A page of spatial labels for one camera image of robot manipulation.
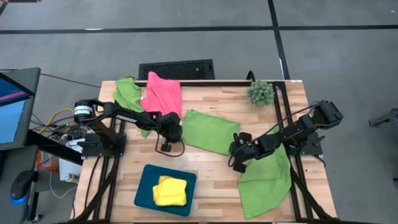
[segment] blue tray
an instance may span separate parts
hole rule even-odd
[[[185,193],[187,194],[186,205],[157,206],[155,204],[152,188],[159,183],[159,177],[162,175],[187,181],[187,187],[185,188]],[[143,208],[150,208],[162,212],[171,213],[174,215],[187,217],[191,212],[193,191],[195,190],[196,182],[196,174],[159,166],[146,165],[144,167],[144,171],[142,172],[142,177],[139,182],[136,198],[134,199],[134,204]]]

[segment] green cloth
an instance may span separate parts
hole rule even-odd
[[[253,159],[238,181],[244,217],[254,218],[278,207],[291,184],[290,161],[283,145],[270,156]]]
[[[229,145],[234,141],[241,125],[218,116],[188,110],[182,123],[184,144],[224,155],[229,154]]]
[[[121,107],[140,113],[145,110],[139,103],[141,89],[134,84],[134,79],[134,77],[122,77],[116,81],[116,90],[113,93],[113,98]],[[146,138],[148,131],[141,131],[141,135]]]

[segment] wooden table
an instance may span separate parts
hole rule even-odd
[[[285,84],[292,113],[308,106],[304,85],[301,81],[292,82],[288,80],[285,81]],[[222,116],[240,122],[241,131],[259,136],[276,124],[275,105],[252,106],[245,97],[246,88],[245,86],[183,86],[183,116],[185,116],[186,110],[197,110]],[[115,89],[115,82],[103,82],[99,100],[113,102],[112,94]],[[145,88],[142,88],[142,95],[145,95]],[[281,96],[279,101],[284,117],[285,109]],[[301,115],[303,114],[294,116],[294,120]],[[127,134],[127,146],[118,170],[111,213],[112,222],[286,222],[295,220],[290,192],[287,193],[279,207],[256,218],[245,220],[237,189],[237,180],[241,174],[227,166],[228,156],[186,146],[184,155],[171,158],[155,152],[154,147],[157,137],[155,132],[151,132],[148,138],[144,139],[141,137],[139,129],[133,124],[127,124],[125,133]],[[174,152],[180,150],[179,144],[173,147]],[[83,211],[88,181],[95,160],[96,158],[89,158],[84,161],[75,199],[76,215]],[[313,156],[302,156],[302,162],[309,191],[325,211],[335,217],[336,212],[323,164]],[[98,188],[101,163],[102,159],[99,160],[95,169],[89,201]],[[134,197],[142,170],[146,164],[185,170],[198,176],[189,217],[178,217],[134,205]],[[296,189],[300,211],[302,216],[306,217],[302,194],[298,188]],[[101,204],[100,218],[104,217],[107,196],[108,193],[105,192]]]

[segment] pink cloth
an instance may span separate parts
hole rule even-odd
[[[162,115],[176,112],[181,118],[182,97],[179,81],[164,80],[156,73],[149,72],[146,95],[140,102],[145,111],[160,111]]]

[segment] small potted plant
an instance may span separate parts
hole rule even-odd
[[[264,106],[274,101],[274,90],[270,83],[256,80],[251,83],[251,86],[246,92],[247,98],[253,105]]]

